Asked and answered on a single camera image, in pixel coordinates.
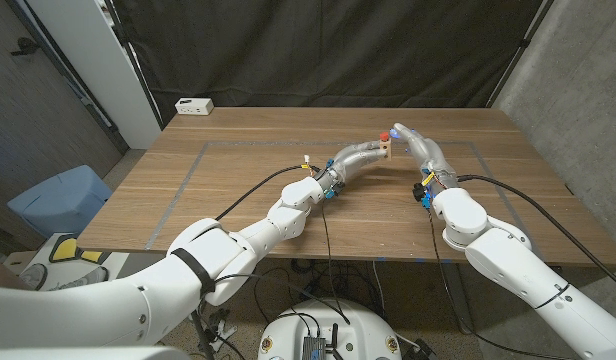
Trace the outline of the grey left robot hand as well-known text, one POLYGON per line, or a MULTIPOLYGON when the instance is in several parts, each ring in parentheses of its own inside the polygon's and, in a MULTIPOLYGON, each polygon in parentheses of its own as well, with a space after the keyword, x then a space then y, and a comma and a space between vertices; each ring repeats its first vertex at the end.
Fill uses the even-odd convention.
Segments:
POLYGON ((379 141, 349 145, 340 150, 316 176, 327 198, 337 196, 355 174, 365 165, 387 156, 379 141))

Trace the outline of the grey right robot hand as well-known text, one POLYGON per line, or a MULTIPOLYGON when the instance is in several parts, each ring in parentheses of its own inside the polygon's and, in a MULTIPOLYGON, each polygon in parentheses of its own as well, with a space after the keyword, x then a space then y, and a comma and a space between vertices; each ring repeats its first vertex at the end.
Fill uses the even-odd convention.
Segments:
POLYGON ((422 180, 425 181, 434 174, 428 181, 434 194, 447 188, 458 187, 456 171, 448 164, 443 151, 435 141, 401 123, 395 123, 393 128, 399 137, 408 143, 409 153, 414 158, 422 180))

